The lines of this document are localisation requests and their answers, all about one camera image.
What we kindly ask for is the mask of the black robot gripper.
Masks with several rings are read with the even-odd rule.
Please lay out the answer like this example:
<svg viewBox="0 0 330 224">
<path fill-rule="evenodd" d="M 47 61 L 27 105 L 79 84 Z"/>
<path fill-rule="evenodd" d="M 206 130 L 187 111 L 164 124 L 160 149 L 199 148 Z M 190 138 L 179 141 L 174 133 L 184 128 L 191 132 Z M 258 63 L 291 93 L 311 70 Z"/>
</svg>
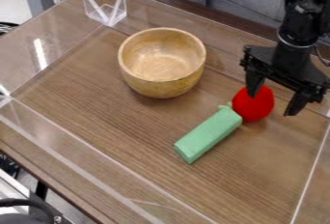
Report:
<svg viewBox="0 0 330 224">
<path fill-rule="evenodd" d="M 322 102 L 330 77 L 311 62 L 311 49 L 286 44 L 246 45 L 239 64 L 246 72 L 246 89 L 255 98 L 266 78 L 295 92 L 285 116 L 295 116 L 309 102 Z"/>
</svg>

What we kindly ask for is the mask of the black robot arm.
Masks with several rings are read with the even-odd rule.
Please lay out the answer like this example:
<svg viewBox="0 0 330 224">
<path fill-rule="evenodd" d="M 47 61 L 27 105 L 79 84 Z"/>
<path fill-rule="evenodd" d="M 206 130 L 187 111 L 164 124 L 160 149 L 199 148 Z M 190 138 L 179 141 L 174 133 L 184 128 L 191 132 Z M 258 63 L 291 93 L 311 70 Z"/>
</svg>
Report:
<svg viewBox="0 0 330 224">
<path fill-rule="evenodd" d="M 285 0 L 285 17 L 274 47 L 249 45 L 239 61 L 247 94 L 254 98 L 267 79 L 294 92 L 285 114 L 297 115 L 321 102 L 330 90 L 330 76 L 311 61 L 317 41 L 330 34 L 330 0 Z"/>
</svg>

